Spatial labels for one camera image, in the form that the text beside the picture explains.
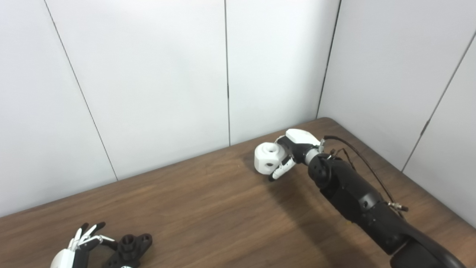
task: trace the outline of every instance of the black robotic arm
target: black robotic arm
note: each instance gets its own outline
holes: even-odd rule
[[[288,130],[276,140],[288,157],[269,175],[269,180],[278,179],[295,164],[306,164],[309,177],[337,211],[359,225],[388,255],[393,255],[392,268],[465,268],[453,254],[395,212],[405,207],[384,200],[348,162],[323,153],[326,139],[341,140],[326,136],[318,141],[309,132]]]

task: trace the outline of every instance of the robotic hand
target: robotic hand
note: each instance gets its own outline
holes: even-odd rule
[[[353,166],[335,155],[325,154],[324,142],[328,139],[340,140],[355,150],[352,145],[335,136],[324,136],[319,141],[307,131],[287,130],[286,135],[276,140],[284,148],[287,157],[269,175],[269,180],[280,178],[295,164],[307,165],[309,177],[341,215],[359,225],[383,251],[393,255],[390,260],[392,268],[465,267],[448,250],[395,213],[397,210],[401,215],[400,210],[408,209],[393,202],[390,194],[391,202],[385,201]]]
[[[137,268],[140,265],[140,257],[152,245],[152,236],[149,234],[139,237],[125,235],[120,242],[116,242],[112,238],[95,235],[106,223],[95,224],[86,231],[88,225],[85,223],[76,231],[76,235],[69,241],[68,247],[62,249],[55,256],[51,268],[86,268],[89,252],[98,245],[107,246],[115,251],[103,265],[104,268]]]

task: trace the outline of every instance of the white robotic hand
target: white robotic hand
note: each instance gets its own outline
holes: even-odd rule
[[[269,175],[270,181],[275,181],[280,178],[284,173],[289,171],[294,165],[305,163],[306,157],[314,157],[315,155],[324,151],[324,140],[319,141],[313,134],[301,130],[301,129],[288,129],[286,134],[280,136],[276,141],[276,145],[279,146],[279,150],[284,151],[284,159],[276,154],[273,159],[280,161],[280,164],[274,170],[266,168],[264,165],[274,167],[266,161],[262,161],[263,155],[259,153],[259,148],[264,144],[260,144],[255,150],[255,168],[262,174]],[[313,149],[315,154],[309,154],[309,151]]]
[[[88,264],[88,253],[99,244],[104,244],[117,249],[117,242],[109,237],[94,235],[102,229],[106,223],[101,222],[93,225],[88,231],[88,224],[83,224],[76,235],[69,241],[68,247],[62,249],[55,256],[51,263],[51,268],[85,268]]]
[[[98,245],[108,246],[114,254],[103,265],[104,268],[137,268],[139,259],[152,245],[152,236],[143,234],[135,237],[125,235],[119,242],[103,235],[95,235],[106,223],[95,224],[88,231],[88,223],[83,224],[76,235],[69,241],[68,247],[62,249],[53,259],[50,268],[86,268],[89,252]]]

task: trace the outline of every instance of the black cable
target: black cable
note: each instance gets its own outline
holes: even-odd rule
[[[364,161],[365,165],[370,169],[370,172],[372,172],[372,174],[374,175],[374,177],[377,179],[378,183],[382,186],[382,188],[384,189],[385,193],[387,194],[388,198],[390,199],[390,201],[392,203],[395,203],[395,200],[393,199],[392,195],[390,194],[389,190],[387,189],[387,187],[385,186],[385,184],[382,182],[382,180],[380,179],[380,177],[377,175],[377,173],[375,173],[375,170],[370,166],[370,163],[364,158],[364,156],[354,147],[352,146],[349,142],[347,142],[346,140],[344,139],[341,139],[337,136],[332,136],[332,135],[326,135],[324,136],[324,140],[337,140],[337,141],[340,141],[342,142],[343,144],[347,145],[350,149],[352,149],[352,151],[354,151],[358,157],[360,157],[360,159],[362,159],[362,161]],[[403,214],[400,212],[400,211],[397,211],[398,212],[398,215],[400,217],[402,217],[403,219],[405,219],[405,217],[403,216]]]
[[[343,151],[343,152],[346,154],[347,162],[349,162],[349,164],[350,164],[350,166],[352,167],[353,170],[357,171],[357,170],[356,170],[356,167],[354,166],[354,163],[352,163],[352,161],[350,160],[350,156],[349,156],[349,154],[347,153],[347,151],[345,150],[345,148],[340,148],[340,149],[337,151],[337,153],[336,153],[336,155],[335,155],[334,157],[337,157],[337,156],[339,155],[339,152],[340,152],[340,151]]]

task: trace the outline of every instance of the black mount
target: black mount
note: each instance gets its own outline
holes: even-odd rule
[[[139,259],[152,245],[152,236],[143,234],[138,237],[125,235],[118,243],[116,252],[103,265],[103,268],[121,268],[128,266],[137,268],[140,266]]]

